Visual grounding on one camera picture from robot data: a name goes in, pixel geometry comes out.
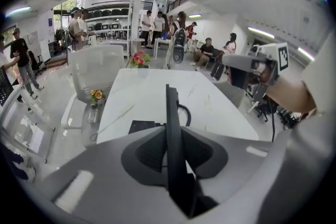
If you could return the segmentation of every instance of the flower bouquet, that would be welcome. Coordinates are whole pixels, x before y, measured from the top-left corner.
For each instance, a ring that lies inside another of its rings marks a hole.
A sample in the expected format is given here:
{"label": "flower bouquet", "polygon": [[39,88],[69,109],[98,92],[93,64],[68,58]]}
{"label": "flower bouquet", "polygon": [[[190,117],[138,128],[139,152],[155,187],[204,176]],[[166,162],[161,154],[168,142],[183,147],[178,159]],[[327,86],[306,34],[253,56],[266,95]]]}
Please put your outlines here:
{"label": "flower bouquet", "polygon": [[98,104],[103,104],[105,101],[105,95],[103,94],[102,90],[91,90],[91,99],[92,99],[92,106],[96,106]]}
{"label": "flower bouquet", "polygon": [[138,68],[145,68],[146,63],[150,62],[150,57],[148,54],[145,54],[143,50],[136,52],[133,55],[133,58],[130,61],[131,68],[138,67]]}

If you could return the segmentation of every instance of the person in black shirt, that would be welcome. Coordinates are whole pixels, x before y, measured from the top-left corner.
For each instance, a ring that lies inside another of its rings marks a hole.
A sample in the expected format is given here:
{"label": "person in black shirt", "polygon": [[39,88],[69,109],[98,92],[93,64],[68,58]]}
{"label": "person in black shirt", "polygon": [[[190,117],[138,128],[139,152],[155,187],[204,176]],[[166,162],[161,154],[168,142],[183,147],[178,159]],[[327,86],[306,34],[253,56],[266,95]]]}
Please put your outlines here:
{"label": "person in black shirt", "polygon": [[34,94],[33,90],[31,89],[32,87],[30,86],[29,83],[29,78],[31,79],[34,87],[38,90],[41,91],[44,89],[44,87],[40,88],[39,84],[37,83],[34,72],[32,70],[32,61],[29,57],[28,54],[28,46],[26,44],[26,41],[23,38],[20,38],[20,29],[15,28],[13,32],[13,36],[15,40],[11,44],[11,53],[10,57],[18,57],[20,56],[19,61],[17,62],[17,66],[19,68],[20,75],[22,77],[23,83],[25,85],[25,88],[29,92],[30,96],[33,99],[37,98],[37,95]]}
{"label": "person in black shirt", "polygon": [[214,51],[214,46],[211,45],[211,38],[207,38],[205,40],[205,44],[194,53],[194,61],[190,63],[192,66],[196,65],[197,63],[197,68],[196,71],[199,71],[201,69],[202,65],[205,65],[207,62],[209,62],[210,58],[209,56],[213,55],[213,51]]}

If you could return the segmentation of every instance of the jeans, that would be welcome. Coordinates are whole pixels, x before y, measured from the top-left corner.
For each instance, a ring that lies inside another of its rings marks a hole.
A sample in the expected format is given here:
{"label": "jeans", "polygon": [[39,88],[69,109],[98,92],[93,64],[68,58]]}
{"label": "jeans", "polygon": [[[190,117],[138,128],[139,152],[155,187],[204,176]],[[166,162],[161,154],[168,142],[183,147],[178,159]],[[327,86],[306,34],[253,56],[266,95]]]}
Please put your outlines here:
{"label": "jeans", "polygon": [[142,31],[141,38],[145,39],[145,41],[143,43],[141,43],[142,46],[147,46],[147,44],[148,44],[148,35],[149,35],[149,31]]}
{"label": "jeans", "polygon": [[15,154],[14,152],[12,152],[8,148],[6,148],[2,143],[0,143],[0,149],[3,152],[3,154],[5,155],[5,157],[8,159],[8,161],[9,161],[8,164],[12,168],[14,174],[20,179],[27,180],[28,179],[27,173],[25,171],[17,168],[15,166],[15,164],[13,164],[13,163],[17,163],[17,164],[22,163],[23,158],[20,155]]}
{"label": "jeans", "polygon": [[34,72],[32,70],[32,67],[31,67],[30,63],[26,64],[23,67],[19,67],[19,72],[20,72],[20,75],[23,79],[23,83],[24,83],[24,85],[27,89],[27,92],[29,92],[30,96],[32,96],[34,92],[31,89],[32,87],[30,86],[29,78],[31,79],[31,81],[32,81],[32,83],[33,83],[33,85],[36,89],[39,89],[40,85],[37,83],[37,81],[35,79]]}
{"label": "jeans", "polygon": [[156,38],[161,38],[161,32],[159,32],[159,31],[154,31],[153,32],[152,45],[154,45]]}
{"label": "jeans", "polygon": [[198,61],[197,65],[199,67],[205,65],[207,62],[209,62],[209,60],[210,60],[210,58],[207,55],[205,55],[202,52],[200,52],[200,51],[194,53],[194,61],[195,62]]}
{"label": "jeans", "polygon": [[210,74],[211,77],[214,77],[216,80],[219,80],[224,71],[224,65],[218,60],[214,64],[214,68]]}

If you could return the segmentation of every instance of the black shirt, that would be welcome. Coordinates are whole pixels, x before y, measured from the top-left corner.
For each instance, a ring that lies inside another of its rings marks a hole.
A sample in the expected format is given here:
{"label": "black shirt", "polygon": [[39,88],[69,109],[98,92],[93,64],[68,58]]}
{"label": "black shirt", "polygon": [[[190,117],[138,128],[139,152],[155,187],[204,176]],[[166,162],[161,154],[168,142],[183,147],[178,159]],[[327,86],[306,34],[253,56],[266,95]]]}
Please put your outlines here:
{"label": "black shirt", "polygon": [[200,48],[201,52],[207,52],[209,54],[212,54],[213,53],[213,50],[214,50],[214,46],[210,45],[210,46],[207,46],[206,44],[204,44],[201,48]]}
{"label": "black shirt", "polygon": [[16,39],[11,44],[10,57],[14,58],[14,52],[18,51],[20,53],[20,60],[17,62],[18,67],[24,67],[29,63],[29,58],[27,56],[28,46],[23,38]]}

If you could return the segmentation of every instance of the floor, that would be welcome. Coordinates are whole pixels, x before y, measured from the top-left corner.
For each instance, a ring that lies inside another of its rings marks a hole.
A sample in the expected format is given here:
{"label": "floor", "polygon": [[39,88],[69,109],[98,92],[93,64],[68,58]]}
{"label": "floor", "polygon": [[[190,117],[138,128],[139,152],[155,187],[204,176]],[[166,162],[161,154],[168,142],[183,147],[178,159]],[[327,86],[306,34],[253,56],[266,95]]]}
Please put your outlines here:
{"label": "floor", "polygon": [[[161,45],[158,50],[158,59],[155,61],[152,58],[152,50],[144,49],[146,53],[151,56],[150,68],[160,69],[163,67],[167,46]],[[178,70],[195,70],[194,66],[191,66],[192,54],[186,53],[184,61],[179,65],[174,65],[173,69]],[[211,82],[214,82],[209,76],[210,70],[201,69],[203,73]],[[221,77],[221,81],[225,81],[226,76]],[[38,185],[46,176],[58,169],[61,165],[68,162],[70,159],[74,158],[81,152],[85,150],[82,145],[80,132],[78,130],[65,131],[60,127],[60,121],[64,110],[69,102],[71,96],[75,93],[74,85],[72,82],[70,68],[65,64],[61,67],[51,68],[46,70],[42,75],[40,75],[37,81],[45,86],[44,90],[38,93],[38,98],[34,101],[35,107],[38,107],[43,115],[53,122],[56,129],[52,134],[51,131],[51,144],[50,150],[41,150],[42,152],[47,152],[48,162],[47,164],[42,163],[40,160],[31,157],[29,164],[34,166],[36,169],[36,179],[35,184]],[[260,140],[271,141],[272,137],[272,121],[269,117],[269,121],[265,122],[263,117],[257,118],[257,112],[251,111],[249,114],[247,110],[251,107],[250,101],[247,97],[244,98],[239,111],[245,116],[251,126],[256,130],[259,135]],[[76,112],[72,113],[73,120],[75,122],[81,121],[81,115],[83,112],[83,107],[80,105],[76,106]],[[31,119],[29,115],[24,116],[25,119],[33,123],[34,119]],[[278,133],[282,131],[282,125],[280,123],[280,118],[275,114],[275,132]],[[45,143],[41,144],[41,147],[47,147]]]}

